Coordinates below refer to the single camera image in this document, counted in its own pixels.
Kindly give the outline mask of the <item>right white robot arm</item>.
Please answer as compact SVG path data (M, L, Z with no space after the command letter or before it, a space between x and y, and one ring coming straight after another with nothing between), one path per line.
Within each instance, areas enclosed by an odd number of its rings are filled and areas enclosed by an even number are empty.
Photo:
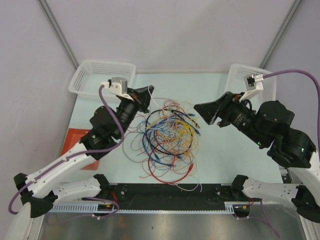
M302 183L266 183L238 174L230 186L231 196L237 201L251 198L276 202L319 223L320 155L316 145L306 133L291 128L295 114L278 100L266 101L254 110L243 95L227 91L216 101L193 108L208 125L220 119L220 128L232 125L260 149L268 149L267 155L294 172Z

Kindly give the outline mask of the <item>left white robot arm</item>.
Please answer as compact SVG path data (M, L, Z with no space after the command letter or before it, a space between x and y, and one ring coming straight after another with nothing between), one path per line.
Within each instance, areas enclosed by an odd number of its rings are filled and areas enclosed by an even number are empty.
M90 119L92 128L87 134L49 165L32 174L19 173L14 177L17 193L10 200L8 211L15 217L5 239L26 240L34 220L59 203L81 198L105 200L110 196L109 182L102 174L74 183L62 183L62 179L100 160L123 143L136 114L149 112L154 86L127 88L117 93L120 104L116 110L103 98L104 88L105 84L99 87L103 105Z

